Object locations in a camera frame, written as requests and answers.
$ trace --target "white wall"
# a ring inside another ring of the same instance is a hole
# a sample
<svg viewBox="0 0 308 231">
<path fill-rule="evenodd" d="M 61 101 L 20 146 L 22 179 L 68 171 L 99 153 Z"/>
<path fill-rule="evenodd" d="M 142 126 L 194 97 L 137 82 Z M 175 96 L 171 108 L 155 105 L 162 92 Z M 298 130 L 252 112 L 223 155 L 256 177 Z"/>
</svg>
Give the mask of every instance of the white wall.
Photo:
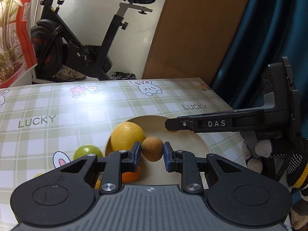
<svg viewBox="0 0 308 231">
<path fill-rule="evenodd" d="M 156 0 L 149 4 L 147 7 L 153 9 L 153 12 L 147 15 L 141 15 L 133 9 L 127 11 L 123 21 L 129 25 L 125 31 L 118 30 L 108 53 L 113 62 L 109 75 L 121 71 L 134 73 L 137 79 L 141 78 L 164 1 Z M 60 6 L 59 15 L 82 44 L 101 45 L 120 2 L 122 0 L 65 0 Z M 35 3 L 36 0 L 32 0 L 32 20 Z M 41 11 L 42 6 L 39 5 L 37 20 Z"/>
</svg>

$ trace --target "checkered tablecloth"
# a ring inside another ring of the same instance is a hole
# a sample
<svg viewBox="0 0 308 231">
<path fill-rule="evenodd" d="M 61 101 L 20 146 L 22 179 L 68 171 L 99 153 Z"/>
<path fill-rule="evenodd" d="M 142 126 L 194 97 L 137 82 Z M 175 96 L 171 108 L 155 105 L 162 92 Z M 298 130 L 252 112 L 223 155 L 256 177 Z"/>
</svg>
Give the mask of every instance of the checkered tablecloth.
<svg viewBox="0 0 308 231">
<path fill-rule="evenodd" d="M 40 84 L 9 88 L 4 99 L 0 96 L 0 230 L 16 224 L 9 205 L 12 191 L 53 169 L 55 152 L 72 159 L 88 143 L 104 152 L 114 127 L 137 116 L 172 118 L 231 109 L 198 78 L 146 85 L 149 90 L 130 81 Z M 238 133 L 199 135 L 211 152 L 245 165 Z"/>
</svg>

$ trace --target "kiwi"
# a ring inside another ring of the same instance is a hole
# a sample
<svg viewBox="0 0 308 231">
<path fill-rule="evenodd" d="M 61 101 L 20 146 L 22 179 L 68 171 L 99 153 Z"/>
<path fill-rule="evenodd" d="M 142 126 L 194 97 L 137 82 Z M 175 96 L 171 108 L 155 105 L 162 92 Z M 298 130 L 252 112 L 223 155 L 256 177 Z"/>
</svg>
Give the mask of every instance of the kiwi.
<svg viewBox="0 0 308 231">
<path fill-rule="evenodd" d="M 163 156 L 163 141 L 158 137 L 148 137 L 141 144 L 141 152 L 148 161 L 158 161 Z"/>
</svg>

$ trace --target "cartoon rabbit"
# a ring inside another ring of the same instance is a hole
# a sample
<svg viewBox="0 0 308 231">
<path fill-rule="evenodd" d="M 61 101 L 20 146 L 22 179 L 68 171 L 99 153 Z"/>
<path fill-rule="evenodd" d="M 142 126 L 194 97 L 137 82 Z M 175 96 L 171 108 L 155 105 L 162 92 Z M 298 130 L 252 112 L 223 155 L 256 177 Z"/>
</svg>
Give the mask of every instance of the cartoon rabbit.
<svg viewBox="0 0 308 231">
<path fill-rule="evenodd" d="M 70 158 L 68 158 L 68 156 L 61 151 L 55 152 L 52 160 L 55 168 L 70 162 Z"/>
<path fill-rule="evenodd" d="M 133 85 L 138 86 L 140 92 L 147 96 L 151 96 L 153 94 L 161 94 L 162 91 L 159 87 L 152 84 L 151 81 L 145 80 L 143 83 L 138 81 L 131 81 Z"/>
<path fill-rule="evenodd" d="M 9 90 L 5 90 L 5 91 L 1 92 L 1 94 L 0 94 L 0 108 L 2 107 L 2 105 L 5 102 L 5 97 L 4 96 L 7 94 L 7 92 L 9 92 Z"/>
</svg>

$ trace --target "brown wooden panel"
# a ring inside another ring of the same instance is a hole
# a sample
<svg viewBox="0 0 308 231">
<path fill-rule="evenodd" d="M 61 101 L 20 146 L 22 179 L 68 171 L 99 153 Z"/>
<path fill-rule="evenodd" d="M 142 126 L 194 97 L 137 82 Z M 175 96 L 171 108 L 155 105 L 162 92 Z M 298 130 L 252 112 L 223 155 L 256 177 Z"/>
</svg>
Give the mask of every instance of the brown wooden panel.
<svg viewBox="0 0 308 231">
<path fill-rule="evenodd" d="M 143 79 L 200 77 L 210 83 L 247 0 L 166 0 Z"/>
</svg>

